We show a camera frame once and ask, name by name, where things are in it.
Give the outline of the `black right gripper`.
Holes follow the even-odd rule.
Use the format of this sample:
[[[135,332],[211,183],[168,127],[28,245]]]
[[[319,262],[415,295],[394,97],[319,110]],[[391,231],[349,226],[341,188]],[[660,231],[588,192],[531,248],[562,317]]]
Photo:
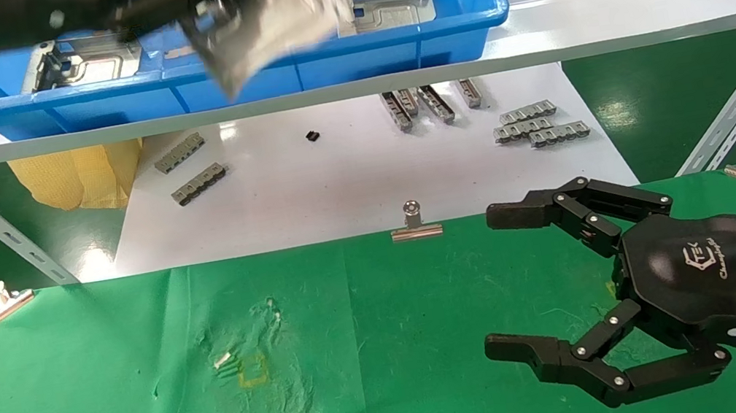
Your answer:
[[[490,204],[485,216],[494,230],[553,225],[595,254],[621,253],[619,289],[629,300],[577,342],[489,334],[487,358],[529,366],[538,381],[578,387],[609,408],[719,378],[732,356],[714,344],[736,347],[736,215],[681,220],[667,216],[672,203],[666,194],[578,177],[528,191],[520,202]],[[637,224],[622,233],[611,217]],[[626,371],[608,364],[607,354],[635,326],[684,352]]]

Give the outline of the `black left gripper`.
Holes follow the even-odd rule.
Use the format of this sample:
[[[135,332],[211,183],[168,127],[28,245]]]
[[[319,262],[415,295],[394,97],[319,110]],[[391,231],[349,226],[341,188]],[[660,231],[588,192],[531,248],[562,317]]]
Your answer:
[[[129,43],[188,19],[209,0],[21,0],[30,33],[42,42],[77,31],[111,31]]]

